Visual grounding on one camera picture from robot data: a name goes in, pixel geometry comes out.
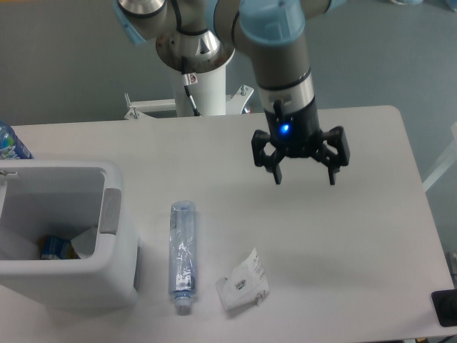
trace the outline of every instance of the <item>black object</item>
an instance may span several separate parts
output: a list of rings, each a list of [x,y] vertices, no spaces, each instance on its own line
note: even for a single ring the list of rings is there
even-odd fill
[[[431,294],[438,321],[442,327],[457,327],[457,289]]]
[[[280,100],[275,101],[273,108],[275,113],[265,112],[270,134],[256,130],[252,137],[254,164],[264,166],[266,171],[273,173],[276,184],[280,184],[279,163],[284,157],[312,157],[327,166],[330,184],[334,185],[335,173],[340,171],[341,166],[349,165],[350,151],[343,127],[322,132],[314,99],[304,109],[291,114],[283,114]],[[335,148],[336,153],[325,145],[325,141]],[[271,155],[264,151],[268,143],[276,148]]]
[[[441,341],[438,341],[438,343],[446,343],[448,340],[450,340],[451,338],[455,337],[455,335],[453,336],[447,336],[446,338],[443,338]]]

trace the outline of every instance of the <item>cable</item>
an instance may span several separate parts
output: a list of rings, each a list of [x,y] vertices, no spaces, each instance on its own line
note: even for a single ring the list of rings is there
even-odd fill
[[[451,338],[455,337],[455,335],[453,336],[447,336],[446,338],[443,338],[441,341],[437,342],[437,343],[445,343],[447,342],[448,340],[450,340]]]
[[[181,60],[181,74],[187,74],[187,58],[182,57]],[[194,112],[194,116],[201,116],[201,113],[197,109],[197,105],[195,104],[194,98],[192,97],[191,92],[189,91],[189,86],[184,86],[184,91],[186,92],[187,97],[191,103],[192,111]]]

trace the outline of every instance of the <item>bottle label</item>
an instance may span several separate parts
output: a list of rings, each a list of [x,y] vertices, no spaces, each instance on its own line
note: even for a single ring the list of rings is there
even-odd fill
[[[18,139],[17,145],[10,145],[0,149],[0,159],[33,159],[30,151]]]

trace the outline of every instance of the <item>plastic bottle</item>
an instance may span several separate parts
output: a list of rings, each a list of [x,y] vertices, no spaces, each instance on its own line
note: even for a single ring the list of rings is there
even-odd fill
[[[34,157],[8,124],[0,121],[0,159],[33,159]]]
[[[196,211],[193,202],[171,205],[169,294],[181,314],[191,308],[196,289]]]

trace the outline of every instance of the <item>trash in bin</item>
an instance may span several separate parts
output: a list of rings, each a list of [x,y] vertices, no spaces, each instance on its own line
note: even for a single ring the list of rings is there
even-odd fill
[[[41,259],[78,259],[71,242],[56,236],[45,236],[41,241]]]

